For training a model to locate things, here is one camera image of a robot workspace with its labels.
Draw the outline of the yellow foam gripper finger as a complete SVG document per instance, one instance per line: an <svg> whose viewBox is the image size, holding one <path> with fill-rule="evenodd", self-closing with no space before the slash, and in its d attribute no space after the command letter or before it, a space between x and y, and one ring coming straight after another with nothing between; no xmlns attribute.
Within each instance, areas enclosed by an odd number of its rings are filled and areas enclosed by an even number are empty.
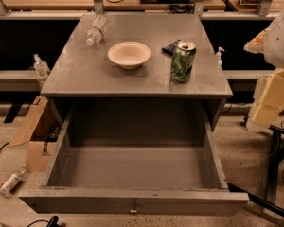
<svg viewBox="0 0 284 227"><path fill-rule="evenodd" d="M266 29L259 32L255 38L245 44L243 49L253 54L263 54L266 32Z"/></svg>
<svg viewBox="0 0 284 227"><path fill-rule="evenodd" d="M284 69L275 69L257 81L246 127L250 131L268 129L283 110Z"/></svg>

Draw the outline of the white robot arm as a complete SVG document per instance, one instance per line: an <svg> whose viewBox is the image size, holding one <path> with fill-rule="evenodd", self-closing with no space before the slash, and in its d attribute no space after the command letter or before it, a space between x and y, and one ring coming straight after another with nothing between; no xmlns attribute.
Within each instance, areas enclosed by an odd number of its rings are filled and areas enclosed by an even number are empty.
<svg viewBox="0 0 284 227"><path fill-rule="evenodd" d="M284 110L284 8L267 28L244 46L244 50L261 53L275 68L272 74L257 81L246 123L248 130L262 131Z"/></svg>

